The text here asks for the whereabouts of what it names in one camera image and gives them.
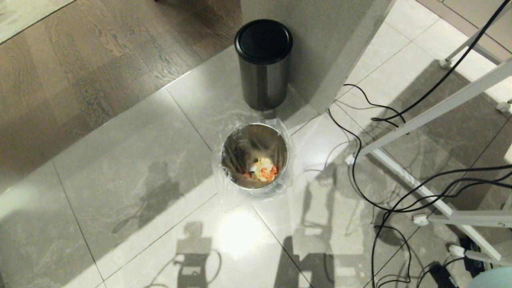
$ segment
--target black cable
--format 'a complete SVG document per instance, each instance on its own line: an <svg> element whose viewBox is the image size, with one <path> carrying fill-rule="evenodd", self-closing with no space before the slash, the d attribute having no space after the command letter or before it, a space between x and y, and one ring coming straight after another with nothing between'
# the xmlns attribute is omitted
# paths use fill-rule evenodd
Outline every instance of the black cable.
<svg viewBox="0 0 512 288"><path fill-rule="evenodd" d="M478 33L477 37L475 38L475 40L473 40L473 42L468 46L468 48L466 49L466 51L464 52L464 54L462 55L462 57L460 57L460 59L453 65L453 67L448 70L448 72L441 78L441 80L439 80L428 92L426 92L425 95L423 95L421 98L419 98L416 102L414 102L412 105L410 105L409 107L405 108L402 112L394 115L394 116L390 116L390 117L387 117L387 118L371 118L373 121L385 121L385 120L391 120L391 119L394 119L396 117L399 117L401 115L403 115L405 112L411 110L412 108L414 108L416 105L418 105L420 102L422 102L423 100L425 100L425 98L427 98L435 89L437 89L437 87L439 87L439 85L441 85L441 83L443 83L447 78L448 76L450 76L450 74L455 70L455 68L457 68L457 66L459 66L459 64L462 62L462 60L464 60L464 58L466 58L466 56L469 54L469 52L473 49L473 47L475 47L475 45L477 44L478 40L480 40L480 38L483 36L483 34L485 33L485 31L489 28L489 26L494 22L494 19L496 19L496 17L498 16L498 14L500 14L500 12L505 8L505 6L510 2L510 0L505 0L501 6L496 10L496 12L494 12L494 14L491 16L491 18L487 21L487 23L485 23L484 27L482 28L482 31L480 31L480 33Z"/></svg>
<svg viewBox="0 0 512 288"><path fill-rule="evenodd" d="M434 176L431 176L430 178L428 178L427 180L425 180L424 182L422 182L419 186L417 186L416 188L414 188L412 191L410 191L406 196L404 196L403 198L401 198L393 208L391 209L388 209L388 208L385 208L385 207L382 207L376 203L374 203L373 201L371 201L370 199L368 199L366 197L366 195L364 195L364 193L361 191L359 185L357 184L357 180L355 178L355 164L357 162L357 158L359 156L359 153L361 151L361 146L362 146L362 141L361 139L356 135L354 134L352 131L344 128L343 126L341 126L335 119L334 117L332 116L331 114L331 111L330 109L327 109L327 112L329 114L329 117L333 120L333 122L341 129L343 129L344 131L350 133L352 136L354 136L355 139L357 139L357 142L358 142L358 146L357 146L357 151L355 153L355 156L354 156L354 163L352 164L352 181L354 182L354 186L355 188L357 189L357 191L359 192L359 194L361 195L361 197L363 197L367 202L369 202L370 204L374 205L375 207L378 207L382 210L385 210L386 213L385 213L385 216L383 218L383 221L382 221L382 224L379 228L379 230L377 231L376 233L376 236L375 236L375 239L374 239L374 243L373 243L373 247L372 247L372 257L371 257L371 274L372 274L372 287L375 287L375 265L374 265L374 256L375 256L375 246L376 246L376 243L377 243L377 240L378 240L378 235L380 235L380 232L382 230L382 225L385 224L385 222L388 220L389 216L391 215L392 212L398 212L398 213L405 213L405 212L409 212L409 211L396 211L396 207L398 206L398 204L401 203L401 201L403 201L403 199L406 197L406 196L409 196L410 194L412 194L414 191L418 190L421 186L425 185L427 182L439 177L439 176L442 176L442 175L446 175L446 174L450 174L450 173L458 173L458 172L473 172L473 171L492 171L492 170L501 170L501 169L507 169L507 168L512 168L512 165L504 165L504 166L499 166L499 167L484 167L484 168L469 168L469 169L456 169L456 170L451 170L451 171L446 171L446 172L441 172L441 173L438 173ZM423 208L426 208L430 205L432 205L435 201L439 200L442 195L446 194L447 191L449 191L449 189L451 188L451 186L455 185L456 183L460 182L460 181L465 181L465 180L476 180L476 181L488 181L488 180L482 180L482 179L478 179L478 178L462 178L462 179L459 179L459 180L455 180L451 183L451 185L449 187L447 187L443 193L441 193L441 195L438 195L438 199L430 202L429 204L427 205L424 205L422 206L421 208L419 209L414 209L412 211L417 211L417 210L420 210L420 209L423 209Z"/></svg>
<svg viewBox="0 0 512 288"><path fill-rule="evenodd" d="M452 264L453 262L457 262L457 261L460 261L460 260L464 260L465 257L460 257L460 258L456 258L456 259L453 259L453 260L450 260L448 261L448 263L446 263L445 265L443 265L443 267L446 268L446 266Z"/></svg>
<svg viewBox="0 0 512 288"><path fill-rule="evenodd" d="M408 280L406 280L406 281L398 280L398 279L389 280L389 281L386 281L386 282L383 282L383 283L379 284L379 286L377 286L377 288L380 288L382 285L384 285L386 283L391 283L391 282L411 283L411 275L409 275L409 271L411 270L411 259L412 259L413 255L411 254L411 247L409 247L409 243L407 242L406 237L397 228L394 228L394 227L391 227L391 226L384 226L384 225L380 225L380 226L379 225L375 225L374 226L374 228L377 228L377 227L389 228L389 229L393 229L396 232L398 232L400 234L400 236L402 236L403 241L404 241L404 243L405 243L405 245L407 247L407 251L409 252L409 263L407 264L407 278L408 278Z"/></svg>
<svg viewBox="0 0 512 288"><path fill-rule="evenodd" d="M507 177L509 177L510 175L512 175L512 172L508 173L507 174ZM455 195L446 195L446 193L453 187L455 186L458 182L462 182L462 181L476 181L476 183L472 183L472 184L469 184L469 185L466 185L465 187L463 187L461 190L459 190ZM414 202L413 204L405 207L405 208L402 208L402 209L396 209L394 211L388 211L388 212L399 212L399 213L408 213L408 212L415 212L415 211L418 211L418 210L421 210L421 209L424 209L424 208L427 208L428 206L434 204L435 202L437 202L438 200L440 200L441 198L454 198L454 197L457 197L464 189L468 188L468 187L471 187L473 185L476 185L476 184L492 184L492 185L496 185L496 186L500 186L500 187L505 187L505 188L510 188L512 189L512 185L508 185L508 184L504 184L504 183L500 183L500 182L497 182L495 180L485 180L485 179L480 179L480 178L459 178L457 180L454 180L452 181L444 190L441 194L439 195L431 195L431 196L425 196L425 197L421 197L419 198L418 200L416 200L416 202ZM411 195L412 192L414 192L415 190L412 190L411 192L408 192L407 194L405 194L401 199L399 199L398 202L401 202L402 200L404 200L407 196ZM414 208L414 209L410 209L410 210L407 210L407 208L410 208L412 206L414 206L416 203L420 202L421 200L424 200L424 199L427 199L427 198L431 198L431 197L436 197L436 199L434 199L433 201L429 202L428 204L425 204L419 208Z"/></svg>
<svg viewBox="0 0 512 288"><path fill-rule="evenodd" d="M419 285L421 284L421 282L423 281L423 278L425 278L425 276L430 273L430 269L428 269L427 271L425 271L425 273L423 273L423 275L421 275L421 277L419 278L418 280L418 283L416 284L416 288L419 288Z"/></svg>
<svg viewBox="0 0 512 288"><path fill-rule="evenodd" d="M377 106L377 107L381 107L381 108L386 108L386 109L389 109L393 112L395 112L396 114L399 114L399 112L397 110L395 110L394 108L392 107L389 107L389 106L385 106L385 105L379 105L379 104L373 104L370 102L370 100L368 99L368 97L366 96L366 93L363 91L363 89L361 89L361 87L359 87L358 85L354 85L354 84L343 84L343 86L352 86L352 87L355 87L357 89L359 89L359 91L361 91L361 93L365 96L365 99L366 99L366 102L368 102L368 104L372 105L372 106ZM406 120L404 119L404 117L402 115L399 115L399 117L402 119L403 123L405 124L406 123ZM391 121L387 121L385 120L385 122L395 126L398 128L398 125L397 124L394 124L393 122Z"/></svg>
<svg viewBox="0 0 512 288"><path fill-rule="evenodd" d="M496 185L496 186L512 189L512 185L508 185L508 184L504 184L504 183L500 183L499 182L499 181L502 181L502 180L504 180L506 178L509 178L510 176L512 176L512 172L509 172L504 177L501 177L501 178L498 178L498 179L495 179L495 180L479 179L477 182L474 182L474 183L471 183L471 184L468 184L468 185L464 186L459 191L457 191L457 193L455 193L453 195L431 195L431 196L421 197L421 198L418 198L418 200L416 200L416 202L412 203L411 205L409 205L409 206L407 206L405 208L402 208L402 209L398 209L395 212L400 212L400 211L411 212L411 211L406 211L406 209L414 206L416 203L418 203L418 202L420 202L422 200L425 200L427 198L432 198L432 197L455 198L455 197L459 196L459 194L462 193L462 191L464 191L465 189L467 189L469 187L472 187L472 186L475 186L475 185L480 185L480 184L492 184L492 185Z"/></svg>
<svg viewBox="0 0 512 288"><path fill-rule="evenodd" d="M327 112L329 114L329 117L331 118L331 120L341 129L343 129L344 131L348 132L349 134L351 134L352 136L354 136L354 138L357 140L358 144L357 145L357 151L354 155L354 163L352 164L352 181L354 182L354 186L355 188L357 189L357 191L359 192L359 194L367 201L369 202L370 204L374 205L375 207L377 208L380 208L382 210L385 210L385 211L391 211L391 209L389 208L386 208L386 207L383 207L383 206L380 206L379 204L371 201L370 199L368 199L368 197L366 197L366 195L364 195L364 193L362 193L359 185L357 184L357 180L355 179L355 164L357 162L357 158L359 156L359 153L361 152L361 146L362 146L362 141L361 139L356 135L354 134L352 131L344 128L343 126L341 126L335 119L334 117L332 116L331 114L331 110L330 109L327 109ZM503 165L503 166L497 166L497 167L481 167L481 168L467 168L467 169L455 169L455 170L450 170L450 171L445 171L445 172L440 172L434 176L431 176L429 177L427 180L423 181L419 186L417 186L416 188L414 188L412 190L412 192L418 190L420 187L424 186L425 184L427 184L428 182L430 182L431 180L437 178L437 177L440 177L440 176L443 176L443 175L447 175L447 174L452 174L452 173L459 173L459 172L477 172L477 171L493 171L493 170L503 170L503 169L508 169L508 168L512 168L512 164L511 165Z"/></svg>
<svg viewBox="0 0 512 288"><path fill-rule="evenodd" d="M456 259L453 259L453 260L450 260L448 261L448 263L444 264L443 267L446 268L446 266L452 264L453 262L457 262L457 261L460 261L460 260L464 260L465 257L461 257L461 258L456 258ZM425 276L430 273L430 269L428 269L427 271L425 271L425 273L423 275L421 275L421 277L419 278L418 280L418 283L416 284L416 288L419 288L419 285L421 284L421 282L423 281L423 278L425 278Z"/></svg>

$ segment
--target floor tile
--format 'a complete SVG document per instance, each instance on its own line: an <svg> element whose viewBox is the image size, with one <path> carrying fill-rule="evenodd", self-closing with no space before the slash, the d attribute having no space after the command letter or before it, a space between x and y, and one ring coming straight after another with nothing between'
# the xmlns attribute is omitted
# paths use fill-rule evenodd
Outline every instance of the floor tile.
<svg viewBox="0 0 512 288"><path fill-rule="evenodd" d="M429 77L420 77L425 71L440 70L432 57L410 43L400 52L391 57L386 63L376 69L373 73L361 81L358 86L366 93L370 102L386 105L398 109L402 107L402 99L411 96L411 90L416 85L425 82ZM391 116L394 113L383 108L371 108L363 94L357 89L351 89L349 93L338 99L340 107L347 112L361 127L372 135L377 137L382 133L387 133L391 125L385 123L375 123L372 117Z"/></svg>
<svg viewBox="0 0 512 288"><path fill-rule="evenodd" d="M108 288L308 287L250 205L215 196L107 279Z"/></svg>
<svg viewBox="0 0 512 288"><path fill-rule="evenodd" d="M102 282L52 162L0 195L0 271L9 288Z"/></svg>
<svg viewBox="0 0 512 288"><path fill-rule="evenodd" d="M440 19L418 36L414 40L414 43L430 54L430 56L439 60L450 55L464 43L466 39L466 35L448 22ZM464 52L465 49L454 57L452 66L460 59ZM466 83L469 83L483 76L494 67L496 67L496 65L484 56L475 51L471 51L455 69L455 75L463 79ZM499 102L510 100L512 98L512 76L487 89L483 96L493 106Z"/></svg>
<svg viewBox="0 0 512 288"><path fill-rule="evenodd" d="M493 142L480 156L474 167L492 167L510 165L512 163L512 124L507 122ZM470 172L465 177L481 179L498 179L504 177L510 169L503 171ZM502 183L512 184L512 179L507 178ZM452 198L452 203L460 210L500 210L510 190L490 185L470 187L460 196ZM500 252L504 257L512 257L512 231L508 228L476 227L476 229Z"/></svg>
<svg viewBox="0 0 512 288"><path fill-rule="evenodd" d="M419 99L445 73L430 55L411 43L358 85L373 103L402 111ZM405 120L426 111L464 86L465 83L459 78L448 77L428 98L406 113ZM336 104L375 139L394 129L390 124L371 120L372 117L394 115L394 112L384 108L372 108L357 89L347 92ZM470 167L505 121L506 118L482 97L475 97L409 135L384 146L384 149L415 177L425 180L441 171ZM403 124L399 118L393 122ZM437 178L428 187L441 192L461 175Z"/></svg>
<svg viewBox="0 0 512 288"><path fill-rule="evenodd" d="M237 53L232 46L166 88L210 148L227 137L222 128L234 119L269 116L269 112L258 112L244 102ZM289 134L317 115L290 87L284 103L270 114L283 121Z"/></svg>
<svg viewBox="0 0 512 288"><path fill-rule="evenodd" d="M409 42L407 38L390 25L385 22L382 23L382 26L380 26L364 54L350 73L346 83L359 83Z"/></svg>
<svg viewBox="0 0 512 288"><path fill-rule="evenodd" d="M103 277L215 193L197 189L208 185L210 153L161 89L55 158Z"/></svg>
<svg viewBox="0 0 512 288"><path fill-rule="evenodd" d="M424 271L428 270L429 265L434 261L444 264L446 260L455 259L453 256L450 256L446 249L446 244L458 242L457 234L446 225L430 224L421 227L408 240L412 253L410 268L412 283L409 285L405 283L389 283L383 287L416 287L418 278L423 275ZM407 281L408 260L409 252L404 245L376 275L375 279L379 281L379 284L395 279ZM464 268L463 261L454 262L447 266L447 269L459 287L467 287L472 280L470 273ZM432 276L426 275L419 287L437 287L437 285Z"/></svg>
<svg viewBox="0 0 512 288"><path fill-rule="evenodd" d="M414 0L397 0L385 21L413 40L438 19L439 16Z"/></svg>
<svg viewBox="0 0 512 288"><path fill-rule="evenodd" d="M340 108L332 106L331 112L340 125L370 139ZM382 212L351 185L344 159L355 148L352 139L328 115L315 118L292 136L293 186L281 198L253 204L313 287L355 287L370 280L372 222L380 221ZM366 157L358 160L355 173L373 201L387 205L403 195L403 188ZM397 214L390 225L411 235L415 227L409 217ZM393 233L383 233L381 240L385 248L376 255L377 270L399 248Z"/></svg>

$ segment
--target black power adapter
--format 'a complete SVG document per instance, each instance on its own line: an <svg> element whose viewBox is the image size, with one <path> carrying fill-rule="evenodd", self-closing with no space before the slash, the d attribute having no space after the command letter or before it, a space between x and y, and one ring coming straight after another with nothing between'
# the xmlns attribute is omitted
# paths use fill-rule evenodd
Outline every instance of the black power adapter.
<svg viewBox="0 0 512 288"><path fill-rule="evenodd" d="M446 267L439 262L434 262L429 272L436 281L438 288L459 288L459 285L457 285L457 282L455 282L455 279L453 279Z"/></svg>

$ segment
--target light blue object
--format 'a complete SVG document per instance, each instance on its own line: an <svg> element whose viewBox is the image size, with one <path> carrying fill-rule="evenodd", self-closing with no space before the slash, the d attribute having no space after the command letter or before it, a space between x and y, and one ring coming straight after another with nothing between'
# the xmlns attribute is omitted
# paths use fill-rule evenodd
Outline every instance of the light blue object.
<svg viewBox="0 0 512 288"><path fill-rule="evenodd" d="M480 273L468 288L512 288L512 267L501 267Z"/></svg>

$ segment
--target wall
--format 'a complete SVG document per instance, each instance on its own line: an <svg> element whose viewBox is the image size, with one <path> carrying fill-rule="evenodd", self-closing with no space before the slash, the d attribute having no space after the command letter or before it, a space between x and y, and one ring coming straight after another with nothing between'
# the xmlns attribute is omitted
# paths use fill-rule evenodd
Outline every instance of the wall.
<svg viewBox="0 0 512 288"><path fill-rule="evenodd" d="M277 20L293 35L290 84L320 113L384 21L394 0L241 0L244 23Z"/></svg>

